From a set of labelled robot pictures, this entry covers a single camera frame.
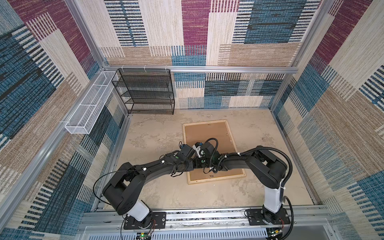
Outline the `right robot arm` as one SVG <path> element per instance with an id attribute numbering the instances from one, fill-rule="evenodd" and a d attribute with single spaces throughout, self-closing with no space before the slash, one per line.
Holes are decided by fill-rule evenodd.
<path id="1" fill-rule="evenodd" d="M 196 152 L 193 160 L 195 169 L 208 169 L 208 173 L 214 174 L 250 169 L 265 187 L 263 222 L 268 225 L 282 223 L 284 189 L 293 172 L 293 164 L 287 154 L 263 146 L 242 153 L 220 154 L 209 140 L 196 143 L 193 149 Z"/>

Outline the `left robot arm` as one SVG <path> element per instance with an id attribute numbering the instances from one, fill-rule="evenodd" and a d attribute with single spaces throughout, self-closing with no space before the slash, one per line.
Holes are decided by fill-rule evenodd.
<path id="1" fill-rule="evenodd" d="M 192 171 L 195 153 L 196 150 L 189 145 L 182 145 L 180 150 L 144 165 L 122 164 L 104 186 L 102 194 L 119 215 L 127 214 L 148 225 L 152 211 L 139 200 L 144 185 L 164 175 L 175 176 L 176 173 Z"/>

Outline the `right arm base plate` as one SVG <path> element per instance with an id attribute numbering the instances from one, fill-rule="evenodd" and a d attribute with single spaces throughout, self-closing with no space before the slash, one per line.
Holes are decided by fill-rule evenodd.
<path id="1" fill-rule="evenodd" d="M 286 209 L 281 208 L 277 213 L 272 213 L 267 209 L 247 209 L 245 216 L 251 226 L 263 225 L 290 225 L 291 219 Z"/>

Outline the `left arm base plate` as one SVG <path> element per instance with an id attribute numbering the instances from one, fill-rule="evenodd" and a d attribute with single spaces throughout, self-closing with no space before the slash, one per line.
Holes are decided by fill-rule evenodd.
<path id="1" fill-rule="evenodd" d="M 150 212 L 142 221 L 129 216 L 123 225 L 124 230 L 164 229 L 166 227 L 166 212 Z"/>

